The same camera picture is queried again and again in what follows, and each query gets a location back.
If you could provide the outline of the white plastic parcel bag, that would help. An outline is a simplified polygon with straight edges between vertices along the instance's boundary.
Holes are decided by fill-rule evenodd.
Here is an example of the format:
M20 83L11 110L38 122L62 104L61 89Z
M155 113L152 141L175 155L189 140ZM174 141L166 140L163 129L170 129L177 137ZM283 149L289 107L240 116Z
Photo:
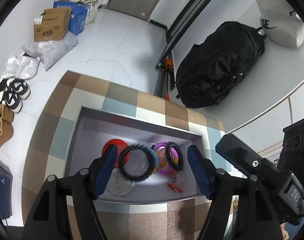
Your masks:
M39 57L34 58L24 55L13 56L8 59L2 78L32 79L38 72L39 64Z

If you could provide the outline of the black white sneaker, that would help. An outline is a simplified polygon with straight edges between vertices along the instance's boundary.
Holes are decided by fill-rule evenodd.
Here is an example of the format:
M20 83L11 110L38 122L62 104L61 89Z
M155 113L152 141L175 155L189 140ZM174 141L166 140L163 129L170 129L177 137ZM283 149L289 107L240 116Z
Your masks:
M31 94L30 87L26 81L15 77L6 80L6 87L16 93L22 100L27 99Z
M23 107L21 98L13 91L0 91L0 104L5 105L13 113L19 113Z

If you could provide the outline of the grey plastic parcel bag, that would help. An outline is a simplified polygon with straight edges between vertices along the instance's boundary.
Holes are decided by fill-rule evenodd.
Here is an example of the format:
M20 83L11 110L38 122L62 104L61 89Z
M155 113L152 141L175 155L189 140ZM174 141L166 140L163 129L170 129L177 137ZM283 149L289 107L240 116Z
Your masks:
M45 70L48 71L57 61L71 51L77 43L78 37L68 31L62 40L27 41L21 48L30 57L39 57Z

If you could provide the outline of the white Nike tote bag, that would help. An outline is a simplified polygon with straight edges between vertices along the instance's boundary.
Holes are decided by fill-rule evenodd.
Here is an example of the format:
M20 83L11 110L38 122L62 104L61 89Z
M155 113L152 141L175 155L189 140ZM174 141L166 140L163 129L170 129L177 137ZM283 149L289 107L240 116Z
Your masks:
M282 46L298 48L304 41L304 23L286 0L256 0L260 25L268 38Z

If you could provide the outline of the navy Jordan shoe box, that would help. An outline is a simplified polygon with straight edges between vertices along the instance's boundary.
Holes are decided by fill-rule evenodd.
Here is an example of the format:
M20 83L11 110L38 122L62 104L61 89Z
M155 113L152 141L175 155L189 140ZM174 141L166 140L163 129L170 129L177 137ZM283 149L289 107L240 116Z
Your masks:
M12 179L12 174L0 165L0 218L2 220L12 216Z

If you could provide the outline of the blue cardboard box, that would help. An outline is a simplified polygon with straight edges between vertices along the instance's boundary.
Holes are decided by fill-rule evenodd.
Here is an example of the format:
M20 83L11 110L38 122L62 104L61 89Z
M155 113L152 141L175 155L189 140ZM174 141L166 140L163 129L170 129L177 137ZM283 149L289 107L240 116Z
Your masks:
M68 31L79 35L84 30L87 9L77 2L68 2L68 1L56 1L53 4L54 8L69 7L71 8L71 14L69 19L69 28Z

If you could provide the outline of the beige tote bag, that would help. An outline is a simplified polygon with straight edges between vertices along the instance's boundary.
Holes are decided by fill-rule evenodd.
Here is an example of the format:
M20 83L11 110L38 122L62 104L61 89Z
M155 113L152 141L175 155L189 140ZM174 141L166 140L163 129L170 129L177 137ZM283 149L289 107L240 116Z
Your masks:
M102 5L101 0L71 0L76 2L78 5L84 7L87 10L84 27L88 28L91 26L96 19L97 11L100 5Z

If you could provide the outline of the plaid checkered table cloth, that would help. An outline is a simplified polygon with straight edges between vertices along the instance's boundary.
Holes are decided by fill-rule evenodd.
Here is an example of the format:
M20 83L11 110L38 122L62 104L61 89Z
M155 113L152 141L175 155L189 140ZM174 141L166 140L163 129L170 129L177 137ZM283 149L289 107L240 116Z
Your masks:
M224 135L218 120L162 98L84 74L67 71L48 98L30 141L23 171L21 206L27 219L45 178L62 177L72 169L70 147L75 145L77 127L85 128L81 155L90 148L100 154L98 120L81 122L83 107L101 113L134 118L158 128L176 128L202 137L202 153L215 166L230 171L231 166L214 150ZM205 197L174 193L162 187L162 200L95 201L99 220L108 239L197 239L211 202Z

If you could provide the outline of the brown cardboard box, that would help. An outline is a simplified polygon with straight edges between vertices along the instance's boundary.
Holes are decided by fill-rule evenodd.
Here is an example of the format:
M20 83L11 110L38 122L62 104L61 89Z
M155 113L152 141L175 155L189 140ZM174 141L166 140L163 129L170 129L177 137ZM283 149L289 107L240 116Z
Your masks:
M62 40L68 32L70 14L70 7L59 7L45 9L34 17L34 41Z

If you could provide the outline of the black large bag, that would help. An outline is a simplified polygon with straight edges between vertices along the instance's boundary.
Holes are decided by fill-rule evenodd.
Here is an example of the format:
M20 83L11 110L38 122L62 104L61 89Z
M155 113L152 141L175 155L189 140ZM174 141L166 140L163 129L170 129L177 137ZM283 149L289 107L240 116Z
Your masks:
M192 46L177 68L177 98L188 108L219 105L265 52L260 30L228 21Z

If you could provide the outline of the tan suede boot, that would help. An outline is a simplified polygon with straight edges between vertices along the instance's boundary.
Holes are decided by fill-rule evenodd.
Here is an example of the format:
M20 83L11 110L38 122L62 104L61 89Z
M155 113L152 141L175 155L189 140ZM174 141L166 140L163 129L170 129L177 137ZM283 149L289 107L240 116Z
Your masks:
M13 126L8 122L0 119L0 148L4 143L9 141L13 136Z
M0 105L0 120L11 124L14 120L14 113L5 105Z

